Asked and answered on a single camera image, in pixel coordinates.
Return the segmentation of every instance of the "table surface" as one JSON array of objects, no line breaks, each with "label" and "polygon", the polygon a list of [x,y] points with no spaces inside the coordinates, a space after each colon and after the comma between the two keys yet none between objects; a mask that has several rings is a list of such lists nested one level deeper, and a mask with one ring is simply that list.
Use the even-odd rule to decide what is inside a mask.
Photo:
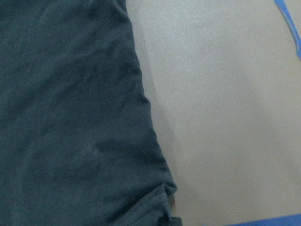
[{"label": "table surface", "polygon": [[[287,0],[301,32],[300,0]],[[272,0],[127,0],[185,226],[301,212],[301,61]]]}]

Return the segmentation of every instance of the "beige surface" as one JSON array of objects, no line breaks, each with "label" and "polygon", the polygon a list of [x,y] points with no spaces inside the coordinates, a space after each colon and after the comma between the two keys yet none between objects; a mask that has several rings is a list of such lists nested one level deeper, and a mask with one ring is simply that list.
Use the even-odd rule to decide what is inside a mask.
[{"label": "beige surface", "polygon": [[[301,32],[300,0],[287,0]],[[301,62],[272,0],[127,0],[174,215],[301,213]]]}]

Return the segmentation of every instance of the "blue object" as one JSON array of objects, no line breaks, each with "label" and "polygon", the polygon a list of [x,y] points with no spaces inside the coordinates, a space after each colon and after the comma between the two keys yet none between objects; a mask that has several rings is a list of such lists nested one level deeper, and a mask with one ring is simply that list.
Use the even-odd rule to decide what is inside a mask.
[{"label": "blue object", "polygon": [[301,60],[301,40],[298,35],[297,29],[293,23],[293,19],[286,7],[285,1],[284,0],[274,0],[274,1],[277,4],[278,8],[280,9],[289,29],[291,30],[291,33],[292,33],[292,36],[293,36],[293,39],[295,41],[296,48],[297,48],[297,56]]},{"label": "blue object", "polygon": [[253,221],[231,226],[301,226],[301,214]]}]

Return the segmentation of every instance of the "dark gray fabric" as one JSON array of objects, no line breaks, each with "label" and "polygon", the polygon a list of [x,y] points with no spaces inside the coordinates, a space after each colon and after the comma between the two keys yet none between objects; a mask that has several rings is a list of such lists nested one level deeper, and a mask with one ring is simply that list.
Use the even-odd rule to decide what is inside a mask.
[{"label": "dark gray fabric", "polygon": [[0,1],[0,225],[171,225],[124,0]]}]

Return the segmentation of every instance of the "blue strip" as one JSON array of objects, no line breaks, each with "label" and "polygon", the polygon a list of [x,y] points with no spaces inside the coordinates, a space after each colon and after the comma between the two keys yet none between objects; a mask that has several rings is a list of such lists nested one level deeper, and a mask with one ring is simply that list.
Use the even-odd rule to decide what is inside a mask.
[{"label": "blue strip", "polygon": [[301,226],[301,214],[253,221],[231,226]]},{"label": "blue strip", "polygon": [[301,40],[300,37],[298,35],[297,29],[293,23],[292,17],[286,7],[286,4],[284,2],[284,0],[274,0],[275,3],[277,4],[278,8],[280,9],[289,29],[291,30],[293,39],[296,43],[296,48],[297,48],[297,56],[299,57],[299,59],[301,60]]}]

